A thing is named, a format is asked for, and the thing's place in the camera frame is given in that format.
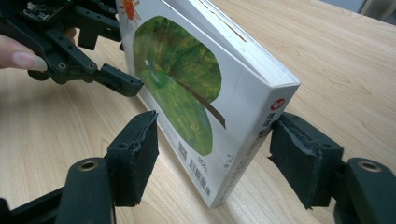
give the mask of fingernail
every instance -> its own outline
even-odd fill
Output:
[[[16,68],[44,72],[48,67],[46,62],[35,54],[17,51],[12,54],[12,62]]]

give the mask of screw hole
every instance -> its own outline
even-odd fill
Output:
[[[358,162],[358,165],[359,167],[363,168],[366,171],[376,172],[376,173],[382,171],[381,167],[370,161],[360,161]]]
[[[98,166],[98,163],[96,161],[86,161],[84,163],[82,163],[78,169],[80,171],[90,171],[93,170],[94,168],[96,168],[96,166]]]
[[[128,147],[128,144],[126,143],[119,144],[119,148],[126,148],[126,147]]]
[[[58,64],[58,67],[59,67],[60,69],[65,69],[65,68],[66,68],[66,64],[60,63],[60,64]]]

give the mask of wood grain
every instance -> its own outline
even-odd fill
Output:
[[[345,147],[396,172],[396,28],[314,0],[213,0],[302,81],[287,111]],[[126,71],[118,43],[86,50]],[[10,207],[64,184],[76,161],[102,157],[146,111],[99,84],[57,85],[0,70],[0,197]],[[160,133],[160,157],[143,201],[118,208],[119,223],[334,223],[330,208],[305,210],[267,159],[269,139],[228,202],[208,209]]]

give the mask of barcode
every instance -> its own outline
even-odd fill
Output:
[[[201,186],[201,188],[206,192],[207,196],[210,196],[210,193],[212,191],[210,190],[210,187],[206,186],[206,180],[202,176],[201,171],[198,169],[198,167],[196,166],[196,164],[193,160],[190,160],[190,168],[191,168],[193,175],[198,180],[198,183]]]
[[[182,156],[184,161],[186,161],[186,159],[187,159],[187,150],[186,150],[186,148],[183,147],[183,145],[181,145],[180,142],[178,142],[178,152],[180,153],[180,155]]]

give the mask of green foliage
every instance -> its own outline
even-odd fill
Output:
[[[199,154],[209,154],[213,136],[205,108],[177,83],[213,102],[221,87],[215,55],[175,22],[155,17],[135,34],[134,65],[178,134]]]

